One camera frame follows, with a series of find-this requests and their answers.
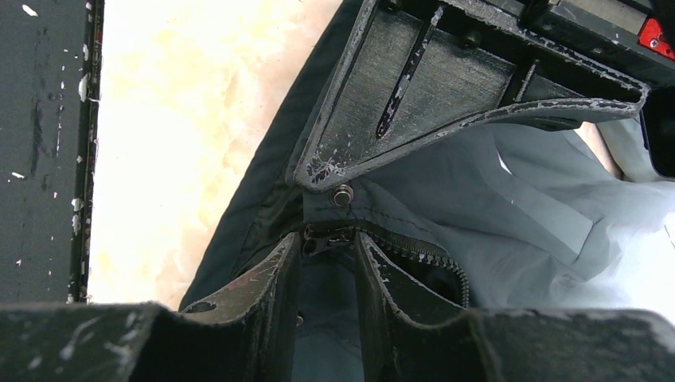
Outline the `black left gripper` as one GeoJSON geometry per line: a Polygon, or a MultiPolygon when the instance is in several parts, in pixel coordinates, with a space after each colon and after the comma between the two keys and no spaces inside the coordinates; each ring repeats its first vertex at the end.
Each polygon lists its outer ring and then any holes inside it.
{"type": "Polygon", "coordinates": [[[636,119],[655,173],[674,175],[670,1],[452,1],[463,36],[514,59],[516,77],[483,122],[561,131],[636,119]]]}

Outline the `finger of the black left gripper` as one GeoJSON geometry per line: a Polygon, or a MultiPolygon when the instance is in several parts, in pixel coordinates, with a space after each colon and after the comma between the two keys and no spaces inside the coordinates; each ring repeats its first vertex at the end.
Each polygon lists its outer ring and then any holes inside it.
{"type": "Polygon", "coordinates": [[[292,179],[324,193],[474,125],[564,130],[649,93],[489,1],[365,1],[292,179]]]}

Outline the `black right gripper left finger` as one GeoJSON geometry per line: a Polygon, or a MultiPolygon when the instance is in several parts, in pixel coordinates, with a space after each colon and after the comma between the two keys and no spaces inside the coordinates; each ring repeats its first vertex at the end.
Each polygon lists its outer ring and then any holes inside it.
{"type": "Polygon", "coordinates": [[[158,303],[1,308],[4,381],[288,381],[300,238],[181,313],[158,303]]]}

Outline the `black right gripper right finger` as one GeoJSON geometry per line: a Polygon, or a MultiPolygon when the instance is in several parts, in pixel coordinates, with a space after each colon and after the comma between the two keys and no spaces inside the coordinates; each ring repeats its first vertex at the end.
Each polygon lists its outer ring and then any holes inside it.
{"type": "Polygon", "coordinates": [[[367,381],[671,381],[674,328],[646,310],[465,309],[358,234],[367,381]]]}

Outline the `grey gradient hooded jacket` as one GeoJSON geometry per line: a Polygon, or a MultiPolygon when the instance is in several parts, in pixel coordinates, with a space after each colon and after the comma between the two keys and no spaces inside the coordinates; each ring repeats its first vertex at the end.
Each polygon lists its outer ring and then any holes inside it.
{"type": "Polygon", "coordinates": [[[655,173],[636,119],[561,131],[484,123],[324,193],[292,172],[365,1],[343,2],[227,207],[181,311],[300,238],[291,379],[367,381],[358,234],[454,304],[646,310],[674,328],[674,175],[655,173]]]}

